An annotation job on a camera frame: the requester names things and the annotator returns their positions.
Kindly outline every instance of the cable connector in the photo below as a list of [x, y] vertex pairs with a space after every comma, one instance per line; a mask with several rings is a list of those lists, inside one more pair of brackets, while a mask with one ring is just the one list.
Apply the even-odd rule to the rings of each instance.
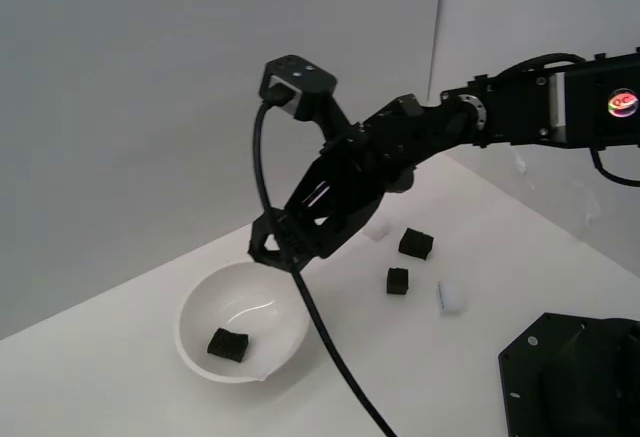
[[269, 87], [267, 90], [264, 101], [274, 107], [283, 107], [293, 100], [296, 96], [296, 91], [285, 84], [277, 83]]

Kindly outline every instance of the black foam block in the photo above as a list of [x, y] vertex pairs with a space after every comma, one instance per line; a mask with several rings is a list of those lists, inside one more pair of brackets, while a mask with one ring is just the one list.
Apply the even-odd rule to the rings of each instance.
[[433, 249], [433, 237], [417, 230], [407, 229], [400, 240], [398, 252], [425, 260]]
[[387, 294], [405, 295], [409, 290], [409, 271], [389, 269], [387, 272]]
[[207, 353], [223, 359], [242, 362], [248, 346], [249, 336], [247, 334], [234, 334], [220, 328], [213, 334], [213, 338], [207, 347]]

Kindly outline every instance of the white table surface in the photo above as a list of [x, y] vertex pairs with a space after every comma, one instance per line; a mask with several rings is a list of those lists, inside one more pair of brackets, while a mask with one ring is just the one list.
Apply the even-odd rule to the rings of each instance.
[[[358, 234], [305, 271], [338, 348], [401, 436], [506, 436], [497, 355], [545, 311], [640, 319], [640, 280], [445, 156], [385, 198], [391, 235]], [[426, 262], [396, 252], [410, 225]], [[192, 373], [174, 348], [185, 293], [243, 257], [245, 227], [0, 341], [0, 435], [375, 436], [315, 333], [266, 382]], [[385, 294], [390, 266], [406, 297]], [[455, 277], [469, 309], [438, 313]]]

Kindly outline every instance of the black cable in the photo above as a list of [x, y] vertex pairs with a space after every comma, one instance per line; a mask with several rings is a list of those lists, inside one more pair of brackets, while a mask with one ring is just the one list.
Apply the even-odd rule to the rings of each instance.
[[602, 164], [602, 160], [600, 160], [600, 152], [598, 149], [591, 147], [589, 149], [591, 152], [591, 159], [593, 160], [593, 165], [596, 167], [596, 170], [600, 172], [605, 178], [609, 179], [612, 182], [620, 185], [626, 185], [627, 187], [640, 187], [640, 180], [631, 180], [625, 179], [624, 177], [618, 177], [617, 175], [612, 174], [607, 171]]
[[512, 74], [517, 74], [520, 72], [527, 72], [529, 70], [540, 70], [546, 67], [547, 65], [557, 64], [560, 62], [570, 62], [573, 64], [581, 64], [582, 62], [586, 62], [584, 57], [580, 57], [576, 54], [547, 54], [541, 55], [540, 57], [534, 57], [533, 59], [525, 60], [524, 62], [520, 62], [508, 69], [500, 72], [497, 77], [505, 77]]
[[331, 336], [329, 335], [329, 331], [324, 325], [322, 321], [322, 317], [318, 312], [318, 308], [316, 307], [315, 302], [313, 301], [313, 297], [311, 297], [311, 293], [307, 288], [307, 284], [304, 282], [302, 275], [298, 271], [296, 265], [293, 262], [289, 249], [287, 248], [286, 241], [280, 233], [280, 228], [278, 227], [278, 222], [276, 220], [276, 216], [273, 212], [273, 208], [271, 207], [271, 201], [269, 199], [269, 194], [267, 193], [267, 188], [264, 181], [264, 175], [262, 171], [262, 124], [264, 122], [265, 115], [272, 108], [274, 104], [270, 102], [263, 102], [258, 110], [258, 114], [256, 115], [256, 121], [253, 128], [253, 170], [256, 176], [256, 184], [258, 186], [258, 194], [260, 195], [260, 202], [262, 203], [262, 207], [264, 208], [264, 212], [267, 216], [267, 220], [269, 221], [269, 226], [273, 231], [273, 236], [278, 243], [278, 247], [280, 248], [280, 255], [289, 269], [291, 276], [293, 277], [293, 281], [295, 282], [298, 290], [300, 291], [300, 295], [302, 296], [302, 300], [304, 301], [307, 309], [309, 310], [309, 314], [311, 315], [311, 320], [318, 330], [318, 334], [320, 335], [320, 339], [322, 339], [322, 343], [329, 352], [329, 356], [333, 360], [333, 363], [338, 368], [338, 371], [347, 382], [349, 388], [353, 391], [354, 395], [358, 399], [358, 402], [362, 404], [367, 413], [371, 416], [371, 418], [378, 424], [378, 427], [382, 431], [382, 433], [387, 437], [397, 437], [393, 432], [389, 424], [384, 420], [382, 415], [377, 411], [371, 401], [367, 398], [363, 390], [358, 385], [358, 382], [351, 374], [351, 371], [345, 364], [344, 360], [340, 356], [338, 349], [334, 345], [331, 340]]

